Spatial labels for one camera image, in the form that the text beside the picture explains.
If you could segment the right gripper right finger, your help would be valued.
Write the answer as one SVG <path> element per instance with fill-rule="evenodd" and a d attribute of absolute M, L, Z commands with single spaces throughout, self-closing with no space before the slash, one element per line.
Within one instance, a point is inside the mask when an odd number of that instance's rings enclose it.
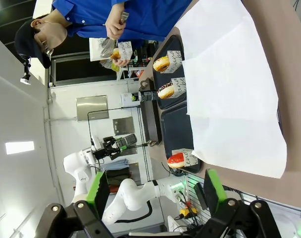
<path fill-rule="evenodd" d="M 211 218 L 195 237 L 220 238 L 226 230 L 239 230 L 246 238 L 281 237 L 267 202 L 255 200 L 247 205 L 228 197 L 216 170 L 205 171 L 203 192 Z"/>

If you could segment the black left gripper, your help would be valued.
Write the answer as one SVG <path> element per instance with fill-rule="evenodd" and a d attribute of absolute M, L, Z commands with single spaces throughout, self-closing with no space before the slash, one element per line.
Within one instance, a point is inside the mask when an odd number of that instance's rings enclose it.
<path fill-rule="evenodd" d="M 93 155 L 96 160 L 100 160 L 108 156 L 111 160 L 118 158 L 121 153 L 127 149 L 127 146 L 122 146 L 120 148 L 113 148 L 116 139 L 113 136 L 103 138 L 103 147 L 98 150 L 93 151 Z"/>

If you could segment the person left hand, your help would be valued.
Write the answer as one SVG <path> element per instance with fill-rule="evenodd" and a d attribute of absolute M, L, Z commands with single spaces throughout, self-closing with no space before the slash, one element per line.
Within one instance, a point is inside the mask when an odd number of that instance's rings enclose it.
<path fill-rule="evenodd" d="M 113 5 L 105 22 L 107 37 L 112 40 L 119 39 L 124 32 L 126 24 L 120 22 L 124 9 L 124 3 Z"/>

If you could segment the person right hand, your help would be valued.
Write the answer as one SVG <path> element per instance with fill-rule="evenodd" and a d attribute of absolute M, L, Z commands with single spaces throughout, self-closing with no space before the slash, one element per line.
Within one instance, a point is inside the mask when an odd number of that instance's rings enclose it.
<path fill-rule="evenodd" d="M 130 60 L 121 59 L 119 57 L 112 57 L 112 62 L 118 67 L 125 67 L 130 62 Z"/>

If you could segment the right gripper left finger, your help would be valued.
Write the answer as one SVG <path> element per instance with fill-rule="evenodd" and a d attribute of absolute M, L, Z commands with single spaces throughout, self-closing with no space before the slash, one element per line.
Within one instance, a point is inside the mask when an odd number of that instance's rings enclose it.
<path fill-rule="evenodd" d="M 102 222 L 109 197 L 105 172 L 98 172 L 84 199 L 63 207 L 49 204 L 39 221 L 40 238 L 70 238 L 75 232 L 84 232 L 88 238 L 111 238 L 113 235 Z"/>

